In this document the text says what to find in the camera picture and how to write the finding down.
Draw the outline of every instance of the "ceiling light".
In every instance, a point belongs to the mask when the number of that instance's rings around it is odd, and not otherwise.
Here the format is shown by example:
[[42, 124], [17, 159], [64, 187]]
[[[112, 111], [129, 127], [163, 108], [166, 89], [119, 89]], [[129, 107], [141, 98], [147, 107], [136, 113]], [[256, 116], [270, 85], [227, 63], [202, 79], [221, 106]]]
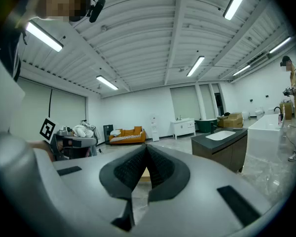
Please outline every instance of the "ceiling light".
[[226, 11], [223, 13], [225, 19], [231, 20], [233, 15], [236, 13], [239, 5], [241, 4], [242, 0], [230, 0]]
[[202, 63], [202, 61], [205, 59], [205, 56], [199, 56], [196, 60], [196, 62], [194, 63], [193, 67], [190, 69], [190, 71], [187, 74], [187, 77], [190, 77], [195, 70], [198, 68], [198, 66]]
[[233, 76], [236, 76], [237, 74], [241, 73], [242, 71], [244, 71], [248, 68], [250, 68], [250, 65], [248, 65], [248, 66], [244, 67], [242, 70], [239, 70], [238, 72], [234, 73]]
[[26, 30], [33, 34], [36, 38], [40, 39], [45, 44], [49, 45], [51, 48], [59, 52], [64, 45], [62, 45], [59, 41], [57, 41], [52, 35], [46, 32], [42, 27], [36, 24], [33, 21], [30, 21], [27, 26]]
[[277, 45], [275, 48], [273, 48], [270, 53], [275, 52], [277, 49], [279, 49], [281, 46], [285, 45], [287, 42], [289, 42], [291, 39], [291, 37], [288, 37], [286, 40], [284, 40], [283, 42], [281, 42], [279, 45]]
[[118, 88], [113, 85], [112, 83], [110, 83], [108, 80], [106, 80], [103, 76], [98, 76], [97, 80], [101, 81], [102, 83], [104, 83], [105, 85], [107, 85], [108, 87], [117, 90]]

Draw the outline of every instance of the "white ceiling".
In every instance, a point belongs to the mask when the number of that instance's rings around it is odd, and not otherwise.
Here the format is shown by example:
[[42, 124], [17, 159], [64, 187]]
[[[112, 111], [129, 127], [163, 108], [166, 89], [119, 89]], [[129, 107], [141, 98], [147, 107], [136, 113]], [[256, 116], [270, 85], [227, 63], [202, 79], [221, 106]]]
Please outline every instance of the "white ceiling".
[[[106, 0], [95, 23], [36, 19], [64, 48], [57, 53], [28, 33], [28, 45], [20, 41], [21, 60], [102, 97], [180, 82], [230, 80], [288, 31], [274, 1], [243, 0], [231, 21], [222, 16], [229, 1]], [[187, 78], [199, 55], [205, 60]], [[98, 75], [119, 90], [97, 81]]]

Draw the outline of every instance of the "gray floor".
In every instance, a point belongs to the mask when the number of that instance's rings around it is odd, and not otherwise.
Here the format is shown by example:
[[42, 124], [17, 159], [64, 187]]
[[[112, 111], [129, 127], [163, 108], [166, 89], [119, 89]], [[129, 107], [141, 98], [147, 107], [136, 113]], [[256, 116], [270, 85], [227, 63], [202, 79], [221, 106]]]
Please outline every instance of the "gray floor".
[[[257, 120], [244, 121], [244, 128], [248, 128]], [[296, 126], [296, 120], [287, 120], [286, 126]], [[257, 190], [261, 192], [272, 205], [280, 199], [289, 195], [296, 181], [296, 161], [288, 161], [288, 157], [292, 154], [294, 143], [296, 145], [296, 128], [286, 128], [287, 137], [283, 139], [280, 150], [276, 157], [257, 157], [255, 155], [246, 154], [246, 159], [242, 173], [237, 173], [242, 178], [251, 183]], [[180, 136], [177, 140], [174, 138], [164, 138], [160, 141], [147, 141], [147, 144], [158, 145], [162, 147], [172, 148], [187, 154], [192, 154], [191, 137], [194, 135]], [[101, 145], [100, 148], [104, 154], [115, 152], [120, 148], [132, 148], [133, 145]], [[135, 223], [138, 223], [148, 209], [147, 200], [148, 192], [151, 190], [150, 182], [139, 182], [132, 193], [133, 211]]]

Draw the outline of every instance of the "cardboard box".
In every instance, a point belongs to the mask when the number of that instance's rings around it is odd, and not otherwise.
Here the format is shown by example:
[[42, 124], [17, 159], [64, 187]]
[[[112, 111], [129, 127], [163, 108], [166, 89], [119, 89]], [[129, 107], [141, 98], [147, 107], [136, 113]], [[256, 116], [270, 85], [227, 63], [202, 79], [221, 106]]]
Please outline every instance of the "cardboard box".
[[285, 106], [285, 119], [290, 120], [293, 116], [293, 107], [292, 103], [280, 103], [280, 108], [283, 113], [283, 106]]
[[227, 117], [219, 117], [218, 118], [218, 126], [241, 128], [243, 126], [242, 114], [241, 113], [232, 113]]

